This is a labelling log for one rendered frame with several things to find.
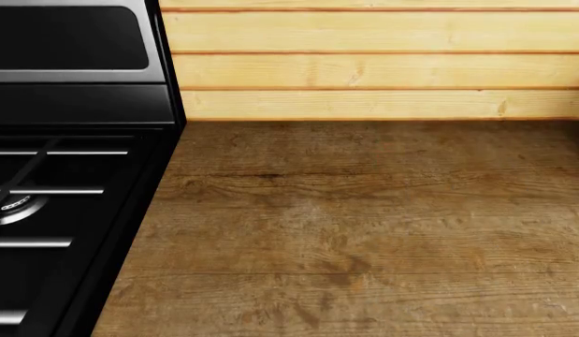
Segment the black gas stove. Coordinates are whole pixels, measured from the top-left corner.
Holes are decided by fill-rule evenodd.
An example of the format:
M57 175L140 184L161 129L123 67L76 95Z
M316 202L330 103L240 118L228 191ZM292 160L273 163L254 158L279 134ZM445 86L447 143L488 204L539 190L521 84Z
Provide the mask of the black gas stove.
M0 137L137 142L14 334L91 337L186 123L159 0L0 0Z

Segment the black stove grate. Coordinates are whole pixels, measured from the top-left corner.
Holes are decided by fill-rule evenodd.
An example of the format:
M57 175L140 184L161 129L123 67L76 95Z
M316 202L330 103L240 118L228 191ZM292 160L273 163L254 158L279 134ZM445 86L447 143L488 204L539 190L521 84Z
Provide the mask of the black stove grate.
M48 198L38 212L0 226L0 335L31 312L62 260L83 243L137 142L131 136L0 137L0 206L8 196Z

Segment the silver gas burner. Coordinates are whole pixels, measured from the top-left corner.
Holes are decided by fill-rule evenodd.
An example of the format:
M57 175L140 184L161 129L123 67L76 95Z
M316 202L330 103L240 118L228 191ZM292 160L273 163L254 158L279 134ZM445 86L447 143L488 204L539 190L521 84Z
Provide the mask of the silver gas burner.
M41 210L47 201L48 198L44 196L8 196L0 206L0 226L14 224L28 218Z

